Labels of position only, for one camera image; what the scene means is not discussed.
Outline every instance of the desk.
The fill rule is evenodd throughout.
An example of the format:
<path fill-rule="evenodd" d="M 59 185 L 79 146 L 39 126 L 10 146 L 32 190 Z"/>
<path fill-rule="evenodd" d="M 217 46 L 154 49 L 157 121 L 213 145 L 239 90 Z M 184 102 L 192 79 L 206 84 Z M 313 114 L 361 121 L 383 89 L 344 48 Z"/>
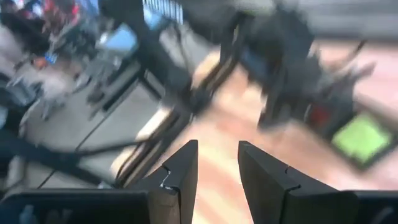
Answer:
<path fill-rule="evenodd" d="M 353 48 L 347 45 L 322 43 L 324 60 L 344 56 Z M 398 77 L 391 72 L 398 49 L 370 46 L 359 57 L 358 63 L 376 60 L 379 65 L 372 78 L 356 88 L 359 101 L 391 113 L 398 110 L 398 98 L 392 99 Z M 218 61 L 218 53 L 210 54 L 197 68 L 194 83 L 198 83 Z M 231 78 L 216 94 L 213 104 L 175 140 L 160 158 L 154 170 L 190 139 L 199 141 L 199 174 L 193 223 L 252 223 L 244 196 L 238 169 L 238 141 L 247 140 L 281 161 L 336 189 L 398 189 L 398 151 L 394 151 L 366 172 L 360 173 L 335 154 L 303 126 L 291 122 L 286 128 L 269 133 L 257 130 L 257 121 L 263 100 L 258 86 L 249 86 L 245 71 L 238 67 Z M 161 108 L 140 132 L 148 135 L 165 118 L 167 108 Z M 126 149 L 114 161 L 112 171 L 117 172 L 127 156 L 134 151 Z"/>

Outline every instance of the green object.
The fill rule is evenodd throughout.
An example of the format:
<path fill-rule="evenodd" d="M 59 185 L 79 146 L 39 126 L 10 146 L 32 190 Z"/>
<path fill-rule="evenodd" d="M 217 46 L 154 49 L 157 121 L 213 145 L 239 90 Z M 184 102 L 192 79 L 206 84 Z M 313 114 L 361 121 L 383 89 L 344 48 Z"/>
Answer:
<path fill-rule="evenodd" d="M 367 114 L 360 114 L 352 119 L 332 139 L 332 143 L 347 156 L 361 163 L 370 160 L 391 141 L 392 134 L 382 130 L 380 124 Z"/>

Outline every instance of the blue object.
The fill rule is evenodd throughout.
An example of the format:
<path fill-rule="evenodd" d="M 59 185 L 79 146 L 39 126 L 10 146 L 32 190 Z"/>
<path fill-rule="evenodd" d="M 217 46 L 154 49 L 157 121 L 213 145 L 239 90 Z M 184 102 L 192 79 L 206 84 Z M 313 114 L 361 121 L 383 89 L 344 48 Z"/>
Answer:
<path fill-rule="evenodd" d="M 97 16 L 100 13 L 97 0 L 75 0 L 90 16 Z"/>
<path fill-rule="evenodd" d="M 152 30 L 156 30 L 164 21 L 161 15 L 150 11 L 146 7 L 144 7 L 144 16 Z M 137 47 L 137 37 L 127 25 L 122 24 L 103 46 L 118 52 L 131 52 Z"/>
<path fill-rule="evenodd" d="M 51 64 L 55 64 L 55 62 L 57 62 L 58 59 L 58 55 L 57 54 L 51 54 L 51 53 L 45 53 L 44 54 L 44 58 L 46 59 L 46 61 L 48 61 Z"/>
<path fill-rule="evenodd" d="M 144 7 L 160 13 L 166 18 L 174 20 L 179 24 L 183 24 L 182 6 L 173 0 L 142 0 Z"/>

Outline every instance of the red light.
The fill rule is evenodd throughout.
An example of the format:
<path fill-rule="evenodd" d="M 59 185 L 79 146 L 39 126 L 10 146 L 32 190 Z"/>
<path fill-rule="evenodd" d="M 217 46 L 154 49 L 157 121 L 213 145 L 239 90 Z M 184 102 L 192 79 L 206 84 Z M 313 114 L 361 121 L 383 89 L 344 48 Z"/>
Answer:
<path fill-rule="evenodd" d="M 73 15 L 76 15 L 76 14 L 78 14 L 79 13 L 79 5 L 78 4 L 75 4 L 75 6 L 73 7 L 73 9 L 72 9 L 72 14 Z"/>
<path fill-rule="evenodd" d="M 309 121 L 316 127 L 323 126 L 330 118 L 330 112 L 325 108 L 313 105 Z"/>

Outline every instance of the cable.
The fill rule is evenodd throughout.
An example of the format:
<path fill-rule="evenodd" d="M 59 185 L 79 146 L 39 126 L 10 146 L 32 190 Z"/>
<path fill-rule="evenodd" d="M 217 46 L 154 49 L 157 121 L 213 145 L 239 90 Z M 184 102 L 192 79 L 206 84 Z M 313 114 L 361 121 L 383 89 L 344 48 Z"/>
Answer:
<path fill-rule="evenodd" d="M 77 152 L 78 150 L 80 150 L 81 146 L 86 143 L 86 141 L 88 140 L 88 138 L 90 138 L 94 132 L 110 117 L 112 113 L 107 114 L 87 135 L 86 137 L 80 141 L 79 145 L 77 145 L 77 147 L 75 148 L 75 152 Z M 50 178 L 56 173 L 55 169 L 52 169 L 51 173 L 43 180 L 43 182 L 37 186 L 37 189 L 41 189 L 49 180 Z"/>
<path fill-rule="evenodd" d="M 165 137 L 162 133 L 160 133 L 158 135 L 157 138 L 155 138 L 154 136 L 156 135 L 156 132 L 153 132 L 149 138 L 154 138 L 154 139 L 158 139 L 161 140 L 162 138 L 160 137 Z M 130 153 L 130 155 L 123 161 L 123 163 L 121 164 L 121 166 L 118 169 L 118 172 L 116 173 L 115 179 L 117 180 L 118 178 L 120 178 L 120 175 L 122 174 L 123 170 L 126 168 L 126 166 L 129 164 L 129 162 L 131 161 L 131 159 L 134 157 L 135 153 Z"/>
<path fill-rule="evenodd" d="M 66 152 L 65 154 L 70 154 L 70 155 L 77 156 L 80 158 L 96 156 L 98 154 L 102 154 L 102 153 L 106 153 L 106 152 L 120 151 L 124 147 L 137 146 L 137 145 L 148 143 L 148 142 L 156 142 L 164 137 L 165 136 L 161 136 L 160 138 L 148 138 L 148 139 L 140 139 L 140 140 L 136 140 L 136 141 L 127 141 L 127 142 L 113 144 L 110 146 L 105 146 L 105 147 L 101 147 L 101 148 L 97 148 L 97 149 L 85 149 L 83 151 L 72 152 L 72 153 Z"/>
<path fill-rule="evenodd" d="M 331 64 L 328 65 L 329 69 L 331 72 L 338 72 L 345 68 L 349 63 L 351 63 L 362 51 L 363 47 L 365 46 L 367 40 L 362 40 L 358 46 L 351 52 L 349 53 L 345 58 L 340 59 L 340 60 L 335 60 L 332 62 L 324 62 L 325 64 Z"/>

